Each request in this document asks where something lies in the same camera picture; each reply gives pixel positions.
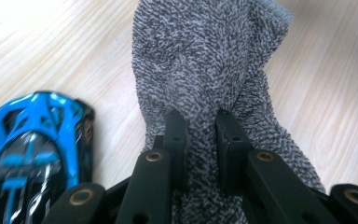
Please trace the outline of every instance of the gray knit fabric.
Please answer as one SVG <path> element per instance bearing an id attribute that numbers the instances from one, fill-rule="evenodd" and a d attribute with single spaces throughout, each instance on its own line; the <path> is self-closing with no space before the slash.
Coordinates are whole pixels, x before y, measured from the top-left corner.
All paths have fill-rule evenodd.
<path id="1" fill-rule="evenodd" d="M 174 223 L 246 223 L 241 198 L 218 186 L 214 121 L 232 111 L 256 149 L 280 154 L 308 186 L 324 190 L 308 159 L 273 115 L 262 71 L 291 15 L 268 0 L 141 0 L 133 27 L 133 71 L 146 122 L 145 150 L 165 114 L 186 119 L 188 193 L 173 198 Z"/>

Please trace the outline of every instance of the toy car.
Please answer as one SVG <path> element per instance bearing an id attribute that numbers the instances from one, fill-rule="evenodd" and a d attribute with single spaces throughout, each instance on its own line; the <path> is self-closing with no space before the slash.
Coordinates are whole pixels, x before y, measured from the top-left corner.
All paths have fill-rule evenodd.
<path id="1" fill-rule="evenodd" d="M 91 181 L 93 121 L 56 92 L 0 107 L 0 223 L 40 223 L 65 190 Z"/>

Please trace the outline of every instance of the light wood surface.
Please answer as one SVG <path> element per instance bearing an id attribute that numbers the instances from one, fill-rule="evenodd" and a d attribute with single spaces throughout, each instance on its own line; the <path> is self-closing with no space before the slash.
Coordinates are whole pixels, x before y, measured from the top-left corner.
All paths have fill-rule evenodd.
<path id="1" fill-rule="evenodd" d="M 94 180 L 131 174 L 145 141 L 131 69 L 137 1 L 0 0 L 0 105 L 37 90 L 96 110 Z M 358 1 L 279 0 L 295 15 L 265 71 L 276 116 L 327 189 L 358 184 Z"/>

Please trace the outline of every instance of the wooden floor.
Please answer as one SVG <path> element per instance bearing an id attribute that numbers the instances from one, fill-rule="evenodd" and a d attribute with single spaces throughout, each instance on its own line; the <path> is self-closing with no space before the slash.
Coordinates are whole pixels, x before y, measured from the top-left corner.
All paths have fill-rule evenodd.
<path id="1" fill-rule="evenodd" d="M 0 105 L 37 90 L 93 105 L 94 180 L 131 174 L 145 140 L 131 69 L 137 1 L 0 0 Z M 295 16 L 265 71 L 276 116 L 327 189 L 358 184 L 358 1 L 278 0 Z"/>

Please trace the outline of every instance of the car body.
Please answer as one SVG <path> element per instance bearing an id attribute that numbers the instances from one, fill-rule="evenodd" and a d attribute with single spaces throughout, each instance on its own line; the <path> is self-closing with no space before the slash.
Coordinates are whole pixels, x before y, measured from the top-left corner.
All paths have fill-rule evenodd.
<path id="1" fill-rule="evenodd" d="M 0 223 L 40 223 L 67 189 L 92 178 L 94 111 L 39 91 L 0 107 Z"/>

